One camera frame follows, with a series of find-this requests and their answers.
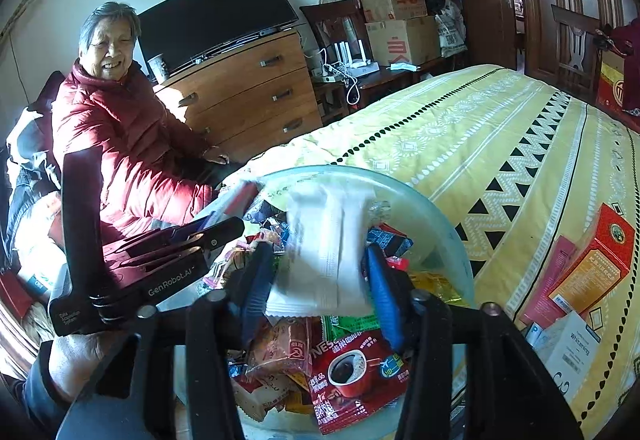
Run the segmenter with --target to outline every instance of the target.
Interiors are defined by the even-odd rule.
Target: bolt
[[[212,290],[206,295],[207,301],[210,303],[217,303],[218,301],[222,301],[225,297],[226,292],[223,288]]]
[[[416,303],[426,303],[431,297],[431,294],[421,288],[414,288],[411,290],[411,299]]]
[[[158,309],[153,305],[144,305],[138,308],[138,317],[141,319],[149,319],[158,312]]]
[[[485,313],[493,317],[496,317],[502,313],[502,308],[498,303],[483,303],[480,309]]]

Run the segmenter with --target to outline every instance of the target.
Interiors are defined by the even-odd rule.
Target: elderly woman
[[[140,20],[127,4],[94,10],[78,59],[53,103],[54,155],[102,147],[100,219],[105,243],[184,224],[216,198],[237,168],[177,120],[133,60]]]

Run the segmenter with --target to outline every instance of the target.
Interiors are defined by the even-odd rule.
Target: jacket collar
[[[80,59],[76,59],[74,66],[71,68],[71,74],[74,79],[82,84],[82,86],[91,86],[96,90],[117,90],[127,86],[127,83],[140,71],[140,64],[136,61],[131,63],[126,75],[119,81],[108,81],[105,79],[97,79],[89,75],[80,65]]]

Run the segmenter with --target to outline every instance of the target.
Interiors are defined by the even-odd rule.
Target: green packet
[[[325,315],[322,321],[322,338],[325,341],[336,341],[347,335],[367,330],[377,330],[380,323],[375,315],[366,317],[337,317]]]

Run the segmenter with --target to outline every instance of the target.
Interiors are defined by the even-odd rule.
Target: yellow bedspread
[[[522,310],[554,239],[578,240],[602,202],[615,208],[636,229],[634,256],[631,274],[598,304],[602,342],[570,403],[589,439],[640,372],[640,309],[633,299],[639,149],[637,133],[599,110],[483,65],[386,97],[268,150],[237,174],[338,163],[405,182],[458,230],[476,275],[476,302],[498,302],[511,316]]]

